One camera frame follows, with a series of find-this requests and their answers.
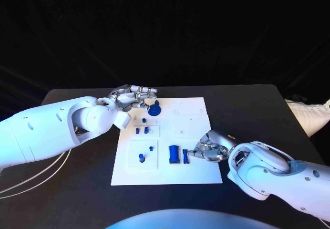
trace blue object in hand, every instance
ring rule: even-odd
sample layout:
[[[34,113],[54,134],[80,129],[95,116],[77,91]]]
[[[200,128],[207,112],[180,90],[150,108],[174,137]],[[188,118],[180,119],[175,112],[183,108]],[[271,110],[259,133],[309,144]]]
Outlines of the blue object in hand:
[[[160,108],[160,102],[158,100],[154,101],[154,104],[150,106],[150,110],[148,110],[148,114],[151,116],[157,116],[161,112],[161,108]]]
[[[142,163],[145,161],[142,154],[138,154],[138,158],[139,158],[139,162]]]
[[[170,164],[180,164],[178,146],[170,146]]]
[[[188,164],[188,160],[187,160],[187,149],[181,150],[183,151],[183,163]]]

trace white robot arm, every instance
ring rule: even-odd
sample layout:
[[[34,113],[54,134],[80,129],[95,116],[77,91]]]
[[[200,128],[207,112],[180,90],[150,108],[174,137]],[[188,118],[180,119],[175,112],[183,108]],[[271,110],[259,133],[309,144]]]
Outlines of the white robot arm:
[[[269,145],[239,143],[210,130],[188,155],[210,162],[227,159],[227,178],[258,200],[276,195],[298,211],[330,221],[330,167],[297,161]]]
[[[124,85],[108,97],[80,97],[43,105],[0,122],[0,171],[17,164],[43,160],[103,134],[112,124],[124,129],[132,107],[148,110],[144,98],[157,90]]]

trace white paper sheet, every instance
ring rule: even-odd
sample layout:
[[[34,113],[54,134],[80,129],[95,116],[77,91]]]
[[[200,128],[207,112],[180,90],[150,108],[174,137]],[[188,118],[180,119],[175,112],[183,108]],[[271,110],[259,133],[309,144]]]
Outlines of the white paper sheet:
[[[222,176],[217,163],[188,157],[183,163],[183,149],[193,149],[200,137],[210,130],[203,98],[164,98],[161,113],[150,116],[142,109],[128,112],[131,121],[119,131],[111,185],[219,184]],[[168,146],[180,149],[180,164],[168,163]],[[145,162],[139,163],[138,154]]]

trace white puzzle board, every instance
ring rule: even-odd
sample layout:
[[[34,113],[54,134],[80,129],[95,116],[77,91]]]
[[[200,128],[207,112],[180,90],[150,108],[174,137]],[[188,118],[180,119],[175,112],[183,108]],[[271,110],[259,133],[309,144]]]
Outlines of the white puzzle board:
[[[193,149],[210,130],[203,98],[160,98],[161,113],[150,116],[138,108],[128,112],[131,121],[119,131],[111,185],[220,184],[217,163],[188,156],[183,163],[183,149]],[[145,99],[148,105],[154,100]],[[180,164],[170,164],[168,146],[178,146]]]

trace black table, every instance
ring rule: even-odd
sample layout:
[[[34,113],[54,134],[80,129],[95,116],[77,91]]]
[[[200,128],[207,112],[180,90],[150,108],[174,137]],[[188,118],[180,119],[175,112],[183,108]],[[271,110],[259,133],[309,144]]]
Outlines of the black table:
[[[240,141],[258,140],[294,158],[322,164],[304,130],[272,85],[160,87],[158,98],[204,97],[210,126]],[[82,96],[103,97],[108,89],[52,90],[43,104]],[[57,174],[36,189],[0,200],[0,228],[105,228],[122,219],[161,209],[194,208],[256,219],[279,228],[320,228],[318,219],[273,195],[265,201],[249,197],[226,178],[227,163],[219,163],[223,184],[111,186],[119,129],[73,148]],[[4,169],[0,189],[34,175],[47,160]],[[37,184],[50,169],[13,194]]]

